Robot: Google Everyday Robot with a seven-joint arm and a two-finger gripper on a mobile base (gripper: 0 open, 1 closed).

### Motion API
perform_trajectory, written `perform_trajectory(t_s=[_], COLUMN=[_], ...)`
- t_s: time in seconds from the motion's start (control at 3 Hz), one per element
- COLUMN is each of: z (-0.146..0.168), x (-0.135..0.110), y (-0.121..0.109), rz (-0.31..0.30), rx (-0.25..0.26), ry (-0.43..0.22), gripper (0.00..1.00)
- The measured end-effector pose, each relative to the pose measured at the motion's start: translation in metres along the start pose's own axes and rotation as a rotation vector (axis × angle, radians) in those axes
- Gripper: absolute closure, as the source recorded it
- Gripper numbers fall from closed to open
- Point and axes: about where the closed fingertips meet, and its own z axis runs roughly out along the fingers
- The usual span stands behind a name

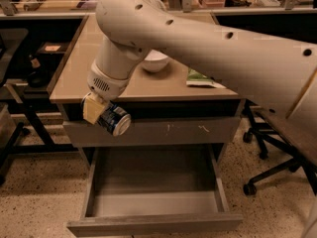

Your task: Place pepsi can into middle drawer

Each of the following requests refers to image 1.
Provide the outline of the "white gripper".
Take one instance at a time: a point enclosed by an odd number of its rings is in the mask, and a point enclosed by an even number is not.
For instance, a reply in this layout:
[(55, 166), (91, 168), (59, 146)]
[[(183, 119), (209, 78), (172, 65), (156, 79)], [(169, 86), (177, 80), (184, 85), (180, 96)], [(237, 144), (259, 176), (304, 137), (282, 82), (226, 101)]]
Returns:
[(87, 76), (89, 92), (83, 98), (83, 119), (95, 124), (109, 105), (108, 101), (120, 96), (130, 79), (115, 79), (102, 72), (94, 62)]

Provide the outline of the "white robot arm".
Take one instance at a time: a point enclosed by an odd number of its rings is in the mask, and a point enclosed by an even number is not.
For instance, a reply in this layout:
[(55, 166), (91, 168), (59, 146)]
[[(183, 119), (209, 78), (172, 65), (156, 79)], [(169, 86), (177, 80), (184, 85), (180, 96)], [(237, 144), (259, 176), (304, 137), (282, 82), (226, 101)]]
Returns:
[(150, 51), (161, 52), (266, 109), (303, 165), (316, 162), (317, 45), (179, 18), (158, 0), (99, 0), (104, 37), (87, 77), (91, 124), (126, 89)]

